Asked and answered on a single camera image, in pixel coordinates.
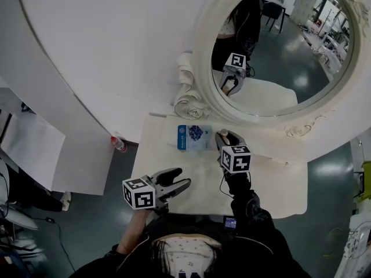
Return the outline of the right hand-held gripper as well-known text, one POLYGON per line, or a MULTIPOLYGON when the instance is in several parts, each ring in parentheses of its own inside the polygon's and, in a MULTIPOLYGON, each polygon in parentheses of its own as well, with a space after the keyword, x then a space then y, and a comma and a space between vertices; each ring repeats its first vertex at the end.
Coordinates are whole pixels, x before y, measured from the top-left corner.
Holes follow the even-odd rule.
POLYGON ((229 131, 228 141, 230 146, 226 146, 224 135, 215 133, 216 147, 221 151, 221 166, 230 174, 249 172, 251 153, 243 137, 229 131))

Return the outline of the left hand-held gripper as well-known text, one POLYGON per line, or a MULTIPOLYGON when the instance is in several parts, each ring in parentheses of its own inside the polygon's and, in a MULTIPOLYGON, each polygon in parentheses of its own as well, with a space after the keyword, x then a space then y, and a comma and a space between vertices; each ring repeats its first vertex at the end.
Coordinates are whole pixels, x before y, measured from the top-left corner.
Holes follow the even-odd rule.
POLYGON ((191 185, 191 179, 177 182, 183 170, 179 167, 159 171, 152 176, 122 181, 123 197, 133 210, 153 210, 158 215, 169 212, 168 198, 184 192, 191 185))

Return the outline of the person's left forearm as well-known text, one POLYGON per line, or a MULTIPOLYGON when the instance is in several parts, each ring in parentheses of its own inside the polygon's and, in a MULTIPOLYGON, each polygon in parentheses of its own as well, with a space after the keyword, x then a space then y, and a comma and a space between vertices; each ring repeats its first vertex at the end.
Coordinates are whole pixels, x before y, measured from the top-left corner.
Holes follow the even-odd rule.
POLYGON ((138 245, 140 237, 146 226, 146 221, 151 213, 150 210, 135 210, 126 231, 118 243, 117 252, 128 255, 138 245))

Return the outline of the person's right forearm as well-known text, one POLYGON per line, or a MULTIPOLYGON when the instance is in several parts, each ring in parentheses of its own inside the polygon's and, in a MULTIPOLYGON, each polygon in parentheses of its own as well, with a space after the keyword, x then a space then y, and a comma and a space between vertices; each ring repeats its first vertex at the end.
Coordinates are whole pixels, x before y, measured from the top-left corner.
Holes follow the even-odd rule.
POLYGON ((247 173, 223 172, 232 196, 231 209, 237 221, 237 233, 255 236, 275 229, 271 214, 260 205, 247 173))

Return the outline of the cream carved dressing table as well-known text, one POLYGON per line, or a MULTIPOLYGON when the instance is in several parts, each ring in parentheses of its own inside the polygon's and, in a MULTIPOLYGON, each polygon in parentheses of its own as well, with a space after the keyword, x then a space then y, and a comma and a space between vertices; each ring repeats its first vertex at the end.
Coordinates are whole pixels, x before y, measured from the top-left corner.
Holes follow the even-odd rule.
POLYGON ((179 107, 165 117, 148 115, 143 123, 132 178, 181 167, 190 187, 170 201, 180 214, 229 214, 226 198, 217 193, 222 176, 216 150, 183 152, 176 146, 178 125, 198 123, 213 130, 240 134, 252 151, 252 187, 274 218, 303 214, 307 209, 307 163, 371 127, 371 0, 341 0, 355 36, 351 54, 338 76, 308 101, 278 111, 241 111, 213 84, 212 36, 222 17, 240 0, 213 0, 197 26, 194 50, 181 56, 179 99, 203 106, 193 117, 179 107))

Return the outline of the red-capped plastic bottle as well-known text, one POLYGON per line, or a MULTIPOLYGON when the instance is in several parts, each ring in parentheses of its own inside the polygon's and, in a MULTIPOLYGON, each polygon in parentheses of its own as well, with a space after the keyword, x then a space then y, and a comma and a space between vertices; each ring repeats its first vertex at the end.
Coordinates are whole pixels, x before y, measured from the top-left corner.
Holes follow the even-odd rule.
POLYGON ((127 146, 120 138, 111 136, 111 143, 119 152, 126 152, 127 146))

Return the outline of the blue flat packet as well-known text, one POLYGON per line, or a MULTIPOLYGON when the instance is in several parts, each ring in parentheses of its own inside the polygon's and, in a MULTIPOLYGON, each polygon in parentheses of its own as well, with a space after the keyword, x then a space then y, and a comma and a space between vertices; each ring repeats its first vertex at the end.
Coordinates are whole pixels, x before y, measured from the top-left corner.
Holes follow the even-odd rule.
POLYGON ((177 128, 177 149, 180 151, 205 151, 211 148, 213 134, 211 126, 179 125, 177 128))

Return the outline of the small black screen device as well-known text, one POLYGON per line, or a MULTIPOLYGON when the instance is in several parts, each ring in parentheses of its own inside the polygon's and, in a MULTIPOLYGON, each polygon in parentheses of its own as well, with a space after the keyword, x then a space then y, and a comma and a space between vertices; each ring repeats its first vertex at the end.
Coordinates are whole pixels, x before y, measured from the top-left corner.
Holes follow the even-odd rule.
POLYGON ((237 221, 235 218, 230 216, 224 216, 223 218, 224 229, 227 231, 234 231, 237 227, 237 221))

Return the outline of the person's white floral top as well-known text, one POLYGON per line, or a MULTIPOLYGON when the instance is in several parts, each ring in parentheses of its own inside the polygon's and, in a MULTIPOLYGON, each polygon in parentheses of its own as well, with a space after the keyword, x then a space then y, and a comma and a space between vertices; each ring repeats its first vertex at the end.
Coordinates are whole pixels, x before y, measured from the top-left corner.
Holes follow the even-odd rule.
POLYGON ((151 262, 171 278, 206 278, 222 253, 220 242, 200 234, 172 234, 151 244, 151 262))

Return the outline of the person's black jacket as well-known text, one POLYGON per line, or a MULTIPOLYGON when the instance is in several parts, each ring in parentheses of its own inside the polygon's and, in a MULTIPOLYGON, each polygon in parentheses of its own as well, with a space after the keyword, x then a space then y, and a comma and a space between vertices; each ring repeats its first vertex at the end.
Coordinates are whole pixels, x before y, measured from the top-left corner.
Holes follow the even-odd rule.
POLYGON ((221 243, 222 253, 214 272, 206 278, 310 278, 293 259, 285 238, 276 229, 268 232, 268 240, 264 241, 259 236, 234 236, 218 222, 202 220, 190 224, 186 218, 173 215, 151 221, 128 255, 118 253, 113 246, 70 278, 171 278, 151 262, 151 244, 172 234, 200 234, 221 243))

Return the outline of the white shelf cabinet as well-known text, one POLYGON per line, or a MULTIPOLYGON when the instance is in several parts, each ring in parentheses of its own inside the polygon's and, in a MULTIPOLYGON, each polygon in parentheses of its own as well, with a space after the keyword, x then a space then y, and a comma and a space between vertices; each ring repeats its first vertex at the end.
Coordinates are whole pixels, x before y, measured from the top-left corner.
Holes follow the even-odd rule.
POLYGON ((0 77, 0 150, 50 191, 102 195, 114 152, 107 133, 82 107, 53 127, 0 77))

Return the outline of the green stand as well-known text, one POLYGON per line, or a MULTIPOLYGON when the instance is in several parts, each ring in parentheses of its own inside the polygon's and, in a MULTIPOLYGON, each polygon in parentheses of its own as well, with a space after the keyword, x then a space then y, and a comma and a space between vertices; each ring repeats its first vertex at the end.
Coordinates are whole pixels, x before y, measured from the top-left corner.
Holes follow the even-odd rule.
POLYGON ((354 196, 358 203, 371 199, 371 161, 362 163, 362 171, 355 171, 354 174, 360 179, 361 189, 354 196))

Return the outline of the grey padded seat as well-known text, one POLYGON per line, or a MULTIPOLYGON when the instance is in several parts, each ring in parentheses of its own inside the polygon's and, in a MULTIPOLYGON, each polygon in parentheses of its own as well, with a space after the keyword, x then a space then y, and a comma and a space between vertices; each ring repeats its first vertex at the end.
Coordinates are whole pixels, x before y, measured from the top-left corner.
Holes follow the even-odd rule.
POLYGON ((0 220, 7 220, 12 224, 22 228, 37 231, 38 225, 35 221, 24 214, 15 204, 6 204, 0 202, 0 220))

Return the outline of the white carved furniture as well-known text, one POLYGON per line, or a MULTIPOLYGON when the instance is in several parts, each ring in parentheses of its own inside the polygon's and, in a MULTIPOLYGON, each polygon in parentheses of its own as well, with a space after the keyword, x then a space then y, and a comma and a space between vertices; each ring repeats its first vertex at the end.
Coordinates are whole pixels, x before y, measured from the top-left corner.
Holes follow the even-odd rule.
POLYGON ((371 264, 371 212, 353 215, 340 278, 363 278, 371 264))

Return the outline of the oval mirror cream frame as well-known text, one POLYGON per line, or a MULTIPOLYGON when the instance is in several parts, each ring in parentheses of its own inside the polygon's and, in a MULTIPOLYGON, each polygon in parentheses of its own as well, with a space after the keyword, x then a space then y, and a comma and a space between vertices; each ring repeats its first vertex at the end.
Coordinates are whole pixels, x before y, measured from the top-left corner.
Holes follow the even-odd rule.
POLYGON ((360 78, 371 0, 214 0, 178 60, 174 112, 304 139, 360 78))

